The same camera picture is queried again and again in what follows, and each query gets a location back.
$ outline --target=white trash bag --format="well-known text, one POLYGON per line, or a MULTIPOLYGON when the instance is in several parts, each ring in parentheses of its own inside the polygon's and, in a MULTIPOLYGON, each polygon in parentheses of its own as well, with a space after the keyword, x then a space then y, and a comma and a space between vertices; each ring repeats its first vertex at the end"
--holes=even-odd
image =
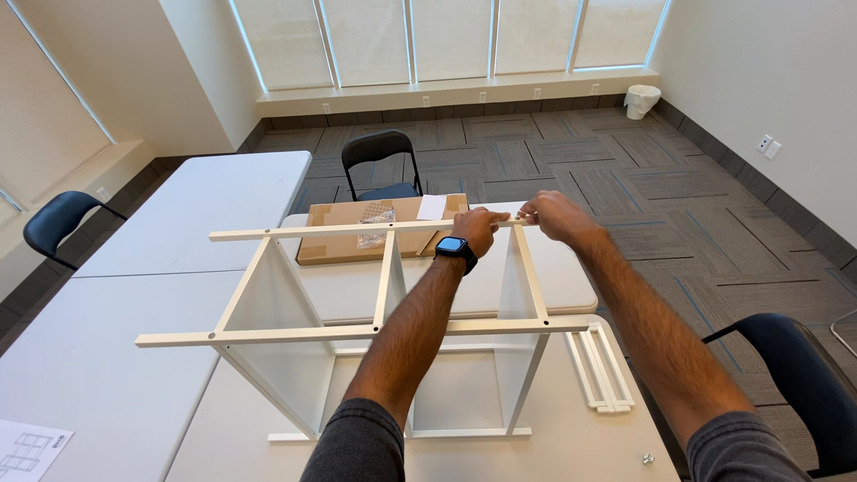
POLYGON ((625 105, 628 106, 628 118, 639 120, 645 117, 661 98, 661 89, 652 86, 635 85, 628 88, 625 94, 625 105))

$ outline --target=cardboard box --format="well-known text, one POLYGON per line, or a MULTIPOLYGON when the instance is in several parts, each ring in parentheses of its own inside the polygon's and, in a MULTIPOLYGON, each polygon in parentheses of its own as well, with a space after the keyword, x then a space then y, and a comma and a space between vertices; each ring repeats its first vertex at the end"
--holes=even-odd
MULTIPOLYGON (((314 204, 309 208, 307 226, 336 226, 358 224, 360 220, 386 211, 391 207, 396 211, 396 221, 417 220, 421 197, 403 197, 380 201, 337 202, 335 204, 314 204)), ((451 194, 446 197, 446 210, 443 219, 450 220, 456 213, 467 211, 467 195, 451 194)), ((449 231, 402 232, 399 234, 399 251, 403 258, 434 256, 434 248, 449 231)), ((384 246, 358 249, 358 236, 325 236, 303 238, 297 252, 297 264, 311 266, 335 262, 355 262, 380 260, 384 257, 384 246)))

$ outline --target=forearm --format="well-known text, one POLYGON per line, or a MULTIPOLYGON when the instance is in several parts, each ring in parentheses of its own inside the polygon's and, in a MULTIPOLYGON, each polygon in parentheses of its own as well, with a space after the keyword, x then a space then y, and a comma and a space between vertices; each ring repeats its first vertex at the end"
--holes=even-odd
POLYGON ((434 260, 375 336, 343 400, 377 401, 404 428, 411 400, 443 341, 465 269, 463 258, 434 260))
POLYGON ((595 278, 628 355, 682 447, 705 422, 750 401, 711 351, 622 257, 606 230, 572 247, 595 278))

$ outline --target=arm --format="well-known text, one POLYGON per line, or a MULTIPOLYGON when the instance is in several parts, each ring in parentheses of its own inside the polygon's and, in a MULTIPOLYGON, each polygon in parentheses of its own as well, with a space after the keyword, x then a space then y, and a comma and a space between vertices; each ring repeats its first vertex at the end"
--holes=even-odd
MULTIPOLYGON (((509 213, 486 208, 456 214, 452 236, 466 239, 473 253, 482 257, 494 243, 495 223, 508 217, 509 213)), ((452 299, 466 268, 462 258, 435 258, 375 336, 343 401, 376 401, 404 429, 417 387, 440 349, 452 299)))
POLYGON ((683 449, 691 435, 726 412, 752 403, 714 355, 628 264, 607 230, 556 191, 521 207, 530 224, 572 248, 589 269, 614 316, 628 356, 657 400, 683 449))

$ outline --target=smartwatch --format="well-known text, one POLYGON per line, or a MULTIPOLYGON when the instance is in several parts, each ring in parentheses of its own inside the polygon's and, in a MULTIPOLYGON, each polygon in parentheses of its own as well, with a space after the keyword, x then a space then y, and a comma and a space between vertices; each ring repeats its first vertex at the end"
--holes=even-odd
POLYGON ((452 236, 443 238, 437 244, 437 247, 434 248, 434 257, 436 258, 437 256, 464 258, 467 261, 467 270, 464 272, 464 276, 466 276, 476 266, 476 262, 479 261, 478 258, 476 258, 476 255, 473 254, 473 250, 467 245, 466 239, 453 238, 452 236))

